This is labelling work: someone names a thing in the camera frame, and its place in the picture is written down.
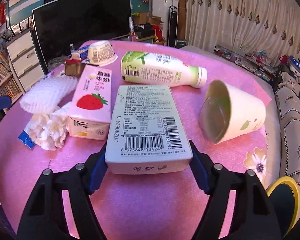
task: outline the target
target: yellow ring object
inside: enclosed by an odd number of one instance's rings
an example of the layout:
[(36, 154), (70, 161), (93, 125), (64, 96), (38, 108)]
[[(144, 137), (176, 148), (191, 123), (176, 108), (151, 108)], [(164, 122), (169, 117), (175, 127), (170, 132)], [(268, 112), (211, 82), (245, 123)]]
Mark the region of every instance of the yellow ring object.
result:
[(266, 189), (267, 195), (270, 196), (271, 193), (274, 191), (274, 189), (280, 184), (286, 184), (287, 186), (289, 186), (292, 193), (293, 193), (293, 196), (294, 196), (294, 212), (293, 212), (293, 217), (292, 217), (292, 220), (291, 220), (291, 224), (290, 224), (290, 226), (288, 228), (288, 231), (287, 231), (287, 233), (288, 233), (293, 228), (293, 226), (295, 225), (296, 220), (297, 220), (300, 196), (299, 196), (299, 190), (298, 190), (298, 185), (297, 185), (296, 181), (293, 178), (289, 177), (289, 176), (279, 178), (275, 182), (273, 182)]

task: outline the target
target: pink tablecloth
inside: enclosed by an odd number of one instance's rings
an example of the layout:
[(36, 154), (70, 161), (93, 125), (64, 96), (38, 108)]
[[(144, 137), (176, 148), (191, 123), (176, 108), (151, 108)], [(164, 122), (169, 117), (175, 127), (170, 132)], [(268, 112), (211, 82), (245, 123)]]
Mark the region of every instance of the pink tablecloth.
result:
[[(268, 95), (247, 74), (208, 57), (159, 45), (112, 41), (118, 59), (107, 66), (113, 73), (111, 107), (114, 106), (118, 86), (126, 84), (121, 79), (120, 59), (127, 50), (142, 50), (170, 54), (189, 65), (199, 65), (208, 71), (209, 84), (221, 79), (262, 99), (267, 105)], [(194, 89), (189, 86), (172, 88), (187, 136), (197, 148), (209, 154), (213, 162), (226, 168), (244, 172), (243, 161), (247, 152), (266, 148), (260, 130), (213, 145), (207, 142), (197, 119), (207, 86)], [(69, 95), (63, 104), (71, 100)], [(98, 152), (103, 141), (68, 137), (65, 147), (56, 151), (42, 150), (36, 146), (28, 149), (18, 140), (31, 114), (16, 103), (0, 123), (0, 200), (13, 229), (17, 231), (23, 208), (40, 173), (45, 168), (54, 172), (65, 171), (76, 163), (85, 162)], [(91, 202), (101, 227), (109, 240), (186, 240), (191, 239), (207, 204), (208, 197), (199, 190), (190, 168), (183, 172), (158, 175), (123, 176), (107, 172), (100, 189)], [(66, 219), (69, 231), (78, 237), (72, 217), (67, 192), (64, 194)], [(226, 221), (220, 236), (228, 233), (234, 207), (234, 193), (228, 204)]]

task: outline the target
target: plastic bottle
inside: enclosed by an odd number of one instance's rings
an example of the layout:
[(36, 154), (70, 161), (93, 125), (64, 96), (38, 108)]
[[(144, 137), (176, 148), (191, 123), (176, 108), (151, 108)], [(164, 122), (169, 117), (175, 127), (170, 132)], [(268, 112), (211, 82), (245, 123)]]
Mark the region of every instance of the plastic bottle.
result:
[(205, 68), (189, 66), (171, 56), (141, 51), (129, 51), (122, 57), (121, 72), (125, 81), (141, 84), (200, 88), (207, 81)]
[(71, 51), (71, 53), (75, 51), (72, 43), (70, 44), (70, 51)]

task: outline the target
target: paper cup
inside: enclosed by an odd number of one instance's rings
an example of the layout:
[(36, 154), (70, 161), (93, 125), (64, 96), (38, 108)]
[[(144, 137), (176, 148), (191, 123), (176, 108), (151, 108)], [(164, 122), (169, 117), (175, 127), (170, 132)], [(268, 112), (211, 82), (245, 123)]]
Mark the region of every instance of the paper cup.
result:
[(207, 140), (218, 144), (261, 128), (265, 118), (266, 107), (259, 98), (214, 80), (205, 95), (199, 125)]
[(109, 41), (97, 41), (88, 48), (87, 62), (93, 65), (105, 66), (118, 58)]

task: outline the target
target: brown container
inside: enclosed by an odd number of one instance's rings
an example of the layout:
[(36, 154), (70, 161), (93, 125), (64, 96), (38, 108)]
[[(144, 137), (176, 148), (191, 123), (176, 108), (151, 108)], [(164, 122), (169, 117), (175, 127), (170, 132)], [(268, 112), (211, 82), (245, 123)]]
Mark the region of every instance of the brown container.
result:
[(165, 41), (165, 40), (162, 40), (162, 41), (155, 42), (154, 44), (164, 46), (165, 43), (166, 43), (166, 41)]
[(81, 62), (65, 62), (65, 75), (80, 77), (85, 66), (86, 64)]

